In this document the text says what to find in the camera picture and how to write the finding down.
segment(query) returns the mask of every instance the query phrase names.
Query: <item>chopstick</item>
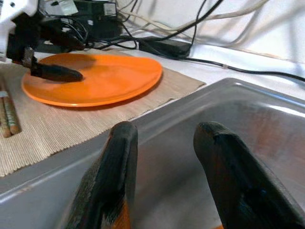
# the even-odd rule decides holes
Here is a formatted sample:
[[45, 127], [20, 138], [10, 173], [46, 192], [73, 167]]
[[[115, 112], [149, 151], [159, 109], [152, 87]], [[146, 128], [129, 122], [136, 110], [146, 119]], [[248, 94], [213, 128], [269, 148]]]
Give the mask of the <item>chopstick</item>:
[[0, 122], [3, 137], [10, 137], [20, 132], [17, 114], [12, 100], [9, 98], [3, 77], [0, 77]]

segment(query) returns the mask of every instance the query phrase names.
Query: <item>placemat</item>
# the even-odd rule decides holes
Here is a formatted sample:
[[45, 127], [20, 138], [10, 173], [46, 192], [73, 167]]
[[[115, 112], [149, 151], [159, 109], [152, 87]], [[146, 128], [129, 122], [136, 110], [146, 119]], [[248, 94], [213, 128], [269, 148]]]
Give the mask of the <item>placemat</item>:
[[[77, 53], [123, 54], [98, 50]], [[204, 85], [164, 68], [161, 81], [134, 99], [94, 108], [63, 108], [28, 98], [21, 89], [21, 79], [26, 71], [17, 64], [0, 64], [0, 73], [22, 128], [21, 133], [10, 138], [0, 136], [0, 177], [96, 137], [118, 122], [131, 120], [170, 100], [185, 97]]]

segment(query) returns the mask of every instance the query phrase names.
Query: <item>orange plate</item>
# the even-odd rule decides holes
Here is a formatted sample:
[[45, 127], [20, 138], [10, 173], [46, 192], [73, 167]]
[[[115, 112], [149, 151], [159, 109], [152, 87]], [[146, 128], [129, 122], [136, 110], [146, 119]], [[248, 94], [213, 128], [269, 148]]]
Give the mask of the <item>orange plate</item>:
[[22, 80], [24, 92], [39, 102], [57, 106], [99, 106], [133, 98], [161, 78], [155, 60], [131, 56], [57, 54], [40, 61], [81, 72], [82, 82], [59, 83], [30, 76]]

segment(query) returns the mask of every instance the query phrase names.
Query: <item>stainless steel sink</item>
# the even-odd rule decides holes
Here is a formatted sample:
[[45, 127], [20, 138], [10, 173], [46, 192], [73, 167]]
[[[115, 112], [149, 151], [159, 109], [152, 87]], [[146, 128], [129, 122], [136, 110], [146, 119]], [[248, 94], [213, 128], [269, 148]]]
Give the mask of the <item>stainless steel sink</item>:
[[[305, 210], [304, 101], [226, 79], [134, 120], [139, 157], [133, 227], [212, 229], [220, 219], [193, 150], [199, 122], [239, 134]], [[52, 229], [108, 133], [0, 181], [1, 228]]]

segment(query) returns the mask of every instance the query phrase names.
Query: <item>power adapter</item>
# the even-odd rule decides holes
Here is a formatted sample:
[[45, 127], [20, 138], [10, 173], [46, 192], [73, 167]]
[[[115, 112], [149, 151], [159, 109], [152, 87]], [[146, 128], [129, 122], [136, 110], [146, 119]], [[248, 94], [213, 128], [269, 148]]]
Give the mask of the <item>power adapter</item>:
[[160, 55], [160, 53], [171, 57], [186, 57], [190, 54], [190, 43], [180, 42], [175, 40], [164, 41], [145, 41], [139, 42], [139, 50], [149, 52], [152, 54]]

